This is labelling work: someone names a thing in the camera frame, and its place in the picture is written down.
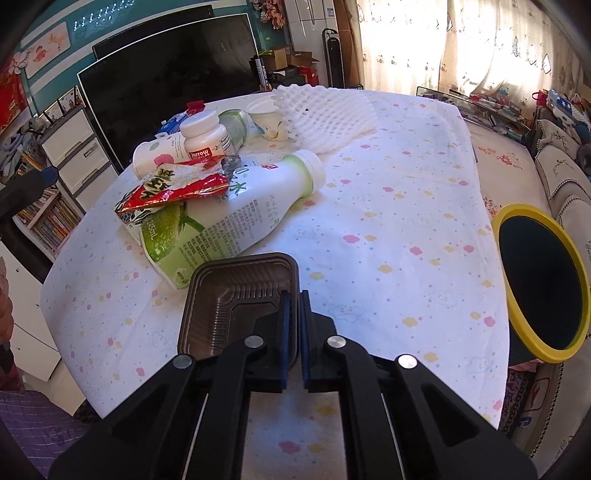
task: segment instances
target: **purple cloth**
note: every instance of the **purple cloth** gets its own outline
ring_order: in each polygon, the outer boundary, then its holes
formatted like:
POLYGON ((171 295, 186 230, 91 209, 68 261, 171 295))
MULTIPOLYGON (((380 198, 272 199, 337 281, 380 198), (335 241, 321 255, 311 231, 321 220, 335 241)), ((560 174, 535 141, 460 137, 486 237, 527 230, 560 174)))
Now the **purple cloth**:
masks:
POLYGON ((82 422, 32 390, 0 391, 0 419, 45 477, 53 461, 87 431, 82 422))

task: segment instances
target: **white refrigerator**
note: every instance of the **white refrigerator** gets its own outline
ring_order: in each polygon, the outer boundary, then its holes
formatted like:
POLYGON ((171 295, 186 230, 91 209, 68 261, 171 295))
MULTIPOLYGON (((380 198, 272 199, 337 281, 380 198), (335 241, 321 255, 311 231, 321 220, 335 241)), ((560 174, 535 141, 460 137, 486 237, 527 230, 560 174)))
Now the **white refrigerator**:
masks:
POLYGON ((328 87, 322 31, 325 28, 338 31, 333 0, 284 1, 294 49, 312 52, 312 56, 319 60, 318 80, 328 87))

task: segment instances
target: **yogurt cup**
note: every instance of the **yogurt cup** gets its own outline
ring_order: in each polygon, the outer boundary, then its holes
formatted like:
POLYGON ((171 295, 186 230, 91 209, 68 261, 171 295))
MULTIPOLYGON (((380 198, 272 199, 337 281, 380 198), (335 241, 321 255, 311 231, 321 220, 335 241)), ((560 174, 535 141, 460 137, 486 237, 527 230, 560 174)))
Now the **yogurt cup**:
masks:
POLYGON ((289 140, 281 112, 270 95, 262 96, 249 103, 246 113, 251 116, 258 132, 267 140, 274 142, 289 140))

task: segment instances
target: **television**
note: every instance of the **television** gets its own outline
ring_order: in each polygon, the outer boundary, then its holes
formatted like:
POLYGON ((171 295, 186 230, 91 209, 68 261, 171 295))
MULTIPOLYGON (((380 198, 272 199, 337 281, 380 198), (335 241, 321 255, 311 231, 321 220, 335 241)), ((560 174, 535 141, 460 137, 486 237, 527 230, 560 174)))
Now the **television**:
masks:
POLYGON ((206 18, 213 18, 213 8, 211 5, 185 8, 146 20, 145 22, 116 33, 115 35, 93 45, 92 51, 95 53, 96 59, 100 60, 101 58, 106 57, 109 53, 113 53, 134 41, 162 32, 162 30, 168 30, 169 28, 196 22, 197 20, 204 20, 206 18))
POLYGON ((78 73, 82 93, 125 168, 135 147, 187 102, 213 102, 260 90, 249 61, 257 55, 247 14, 170 28, 131 43, 78 73))

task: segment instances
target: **bottle cap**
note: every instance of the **bottle cap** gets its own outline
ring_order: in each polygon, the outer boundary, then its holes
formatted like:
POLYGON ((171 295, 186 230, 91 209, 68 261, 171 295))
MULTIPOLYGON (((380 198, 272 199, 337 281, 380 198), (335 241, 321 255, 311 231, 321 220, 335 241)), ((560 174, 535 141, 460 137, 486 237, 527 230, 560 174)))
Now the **bottle cap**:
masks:
POLYGON ((326 171, 318 156, 310 150, 297 150, 291 155, 299 158, 308 170, 312 178, 312 193, 320 190, 326 183, 326 171))
POLYGON ((180 131, 184 138, 196 137, 211 130, 219 123, 219 118, 215 110, 205 109, 203 112, 191 115, 180 124, 180 131))

